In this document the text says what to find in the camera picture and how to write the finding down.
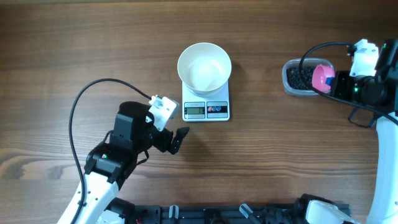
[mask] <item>wood grain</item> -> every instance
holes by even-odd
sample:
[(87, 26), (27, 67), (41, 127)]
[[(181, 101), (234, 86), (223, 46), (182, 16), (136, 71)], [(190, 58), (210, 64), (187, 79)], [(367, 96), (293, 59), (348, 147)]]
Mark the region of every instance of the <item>wood grain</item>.
[[(156, 150), (126, 181), (135, 204), (291, 203), (303, 193), (350, 203), (362, 222), (371, 206), (377, 133), (347, 122), (349, 106), (284, 93), (284, 63), (322, 42), (381, 45), (396, 37), (389, 1), (188, 1), (0, 6), (0, 223), (55, 223), (78, 184), (67, 123), (76, 94), (119, 78), (179, 102), (177, 60), (212, 42), (233, 61), (231, 120), (190, 126), (180, 152)], [(349, 69), (344, 48), (317, 57)], [(112, 129), (123, 101), (147, 100), (101, 83), (79, 101), (78, 156)]]

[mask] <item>white scale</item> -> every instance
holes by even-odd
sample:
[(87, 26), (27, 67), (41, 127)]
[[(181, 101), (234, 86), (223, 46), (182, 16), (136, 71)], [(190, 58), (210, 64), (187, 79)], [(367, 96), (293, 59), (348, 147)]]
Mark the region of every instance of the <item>white scale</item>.
[(227, 121), (230, 117), (228, 82), (207, 95), (194, 93), (182, 83), (182, 105), (184, 121)]

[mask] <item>gray container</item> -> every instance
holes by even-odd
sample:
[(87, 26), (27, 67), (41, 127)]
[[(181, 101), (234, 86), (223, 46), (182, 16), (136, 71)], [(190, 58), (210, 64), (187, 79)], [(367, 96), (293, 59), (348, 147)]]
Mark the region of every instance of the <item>gray container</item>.
[[(301, 60), (301, 58), (290, 60), (285, 64), (285, 66), (282, 69), (282, 81), (284, 83), (285, 92), (287, 94), (293, 95), (293, 96), (315, 96), (315, 95), (318, 95), (318, 93), (315, 93), (312, 90), (293, 89), (287, 82), (286, 70), (288, 68), (298, 67), (300, 60)], [(328, 60), (322, 59), (322, 58), (306, 58), (303, 63), (303, 66), (317, 66), (317, 65), (329, 65), (333, 69), (335, 69), (334, 66)]]

